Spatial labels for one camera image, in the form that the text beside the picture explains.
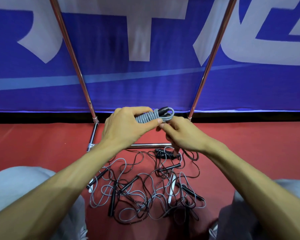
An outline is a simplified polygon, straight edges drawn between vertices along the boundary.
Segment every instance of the red floor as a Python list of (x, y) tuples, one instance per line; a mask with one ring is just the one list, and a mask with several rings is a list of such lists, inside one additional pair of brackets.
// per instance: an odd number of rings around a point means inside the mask
[[(300, 179), (300, 122), (197, 124), (208, 135), (224, 142), (233, 152), (272, 179)], [(103, 124), (96, 141), (100, 140)], [(81, 157), (87, 148), (92, 124), (0, 124), (0, 170), (13, 166), (40, 166), (59, 171)], [(151, 131), (139, 143), (166, 142), (164, 133)], [(128, 162), (130, 152), (121, 152)], [(196, 168), (187, 161), (185, 173), (195, 174)], [(190, 179), (194, 190), (206, 199), (207, 207), (198, 209), (199, 222), (194, 223), (193, 235), (204, 232), (218, 216), (221, 207), (231, 203), (234, 188), (218, 168), (200, 156), (200, 177)], [(137, 173), (148, 173), (154, 165), (150, 158), (136, 165), (125, 176), (132, 179)], [(171, 219), (122, 226), (107, 216), (108, 207), (87, 207), (88, 237), (90, 239), (167, 239), (176, 236), (177, 228)]]

